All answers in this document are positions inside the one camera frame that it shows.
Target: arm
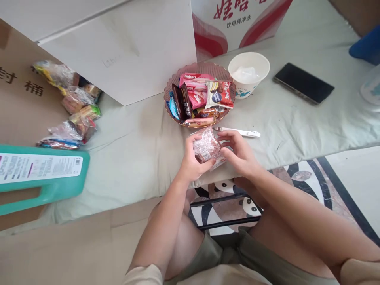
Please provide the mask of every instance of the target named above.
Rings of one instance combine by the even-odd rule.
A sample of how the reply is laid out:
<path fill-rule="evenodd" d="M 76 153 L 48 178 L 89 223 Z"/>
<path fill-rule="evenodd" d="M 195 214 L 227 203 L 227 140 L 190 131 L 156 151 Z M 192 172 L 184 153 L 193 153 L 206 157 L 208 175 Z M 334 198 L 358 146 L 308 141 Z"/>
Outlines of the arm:
<path fill-rule="evenodd" d="M 219 136 L 220 140 L 228 140 L 224 146 L 234 150 L 222 148 L 222 154 L 257 187 L 269 205 L 336 277 L 343 263 L 350 258 L 380 260 L 380 249 L 361 230 L 315 198 L 263 169 L 239 133 L 224 131 Z"/>
<path fill-rule="evenodd" d="M 193 135 L 186 139 L 185 156 L 181 167 L 155 215 L 142 233 L 128 271 L 135 267 L 147 267 L 154 264 L 159 268 L 162 276 L 165 276 L 177 238 L 187 187 L 191 181 L 197 180 L 215 163 L 215 160 L 209 160 L 200 164 L 195 159 L 193 142 L 198 139 L 201 139 L 201 136 Z"/>

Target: white paper cup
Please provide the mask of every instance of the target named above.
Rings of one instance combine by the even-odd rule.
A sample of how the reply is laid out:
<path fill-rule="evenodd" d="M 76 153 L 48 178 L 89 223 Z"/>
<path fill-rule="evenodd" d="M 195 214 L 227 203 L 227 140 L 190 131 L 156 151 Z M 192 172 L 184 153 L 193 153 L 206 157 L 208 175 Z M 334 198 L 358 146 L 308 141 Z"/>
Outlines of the white paper cup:
<path fill-rule="evenodd" d="M 258 76 L 249 82 L 240 82 L 233 76 L 234 72 L 238 70 L 239 67 L 254 67 Z M 243 99 L 251 95 L 258 84 L 268 75 L 269 69 L 270 63 L 268 59 L 259 53 L 248 52 L 235 56 L 228 65 L 228 72 L 231 74 L 231 77 L 236 84 L 235 98 Z"/>

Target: snack bowl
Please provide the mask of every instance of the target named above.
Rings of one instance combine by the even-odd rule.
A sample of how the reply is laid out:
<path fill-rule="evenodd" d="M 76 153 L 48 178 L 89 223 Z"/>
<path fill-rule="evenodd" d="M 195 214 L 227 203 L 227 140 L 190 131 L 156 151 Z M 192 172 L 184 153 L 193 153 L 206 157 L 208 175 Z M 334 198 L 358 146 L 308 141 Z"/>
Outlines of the snack bowl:
<path fill-rule="evenodd" d="M 181 76 L 182 73 L 185 73 L 185 72 L 190 72 L 190 73 L 207 73 L 207 74 L 210 74 L 211 76 L 215 77 L 216 79 L 220 80 L 220 81 L 231 81 L 231 86 L 230 86 L 230 96 L 231 96 L 231 99 L 232 99 L 232 102 L 235 101 L 235 96 L 236 96 L 236 85 L 232 79 L 232 77 L 230 76 L 230 73 L 222 66 L 220 65 L 216 65 L 214 63 L 210 63 L 210 62 L 207 62 L 207 63 L 192 63 L 190 65 L 186 65 L 185 67 L 179 69 L 176 74 L 173 74 L 172 78 L 169 79 L 169 81 L 167 82 L 166 84 L 166 87 L 165 87 L 165 94 L 163 96 L 164 98 L 164 103 L 165 103 L 165 108 L 166 108 L 166 111 L 168 113 L 168 115 L 173 119 L 175 120 L 178 124 L 180 124 L 181 126 L 183 127 L 187 127 L 187 128 L 191 128 L 191 129 L 200 129 L 200 128 L 204 128 L 204 127 L 208 127 L 210 125 L 214 125 L 216 123 L 218 123 L 219 121 L 221 121 L 227 114 L 228 112 L 230 111 L 230 109 L 226 109 L 225 112 L 223 112 L 223 114 L 220 115 L 219 118 L 217 118 L 214 122 L 212 122 L 211 124 L 209 125 L 205 125 L 203 127 L 190 127 L 190 126 L 186 126 L 186 125 L 183 125 L 181 124 L 181 122 L 179 120 L 177 120 L 176 118 L 174 118 L 169 110 L 169 101 L 170 101 L 170 91 L 172 91 L 172 84 L 175 84 L 178 86 L 179 84 L 179 77 Z"/>

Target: person's right hand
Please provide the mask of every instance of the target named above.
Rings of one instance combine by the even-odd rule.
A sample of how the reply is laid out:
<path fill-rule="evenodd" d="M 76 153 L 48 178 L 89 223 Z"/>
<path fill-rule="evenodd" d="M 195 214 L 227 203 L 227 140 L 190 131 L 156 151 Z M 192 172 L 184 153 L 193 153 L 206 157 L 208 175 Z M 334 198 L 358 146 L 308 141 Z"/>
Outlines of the person's right hand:
<path fill-rule="evenodd" d="M 225 141 L 222 143 L 221 154 L 227 158 L 239 174 L 247 178 L 253 178 L 255 174 L 263 170 L 250 146 L 238 131 L 221 131 L 218 136 L 218 141 Z"/>

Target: black smartphone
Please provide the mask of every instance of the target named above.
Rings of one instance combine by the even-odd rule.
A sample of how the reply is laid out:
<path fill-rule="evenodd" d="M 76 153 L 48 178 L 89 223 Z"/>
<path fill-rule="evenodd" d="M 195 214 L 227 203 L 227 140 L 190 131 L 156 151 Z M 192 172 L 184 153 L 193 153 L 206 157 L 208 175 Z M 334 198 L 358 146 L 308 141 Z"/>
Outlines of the black smartphone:
<path fill-rule="evenodd" d="M 291 63 L 285 64 L 273 80 L 313 105 L 321 103 L 334 90 L 330 84 Z"/>

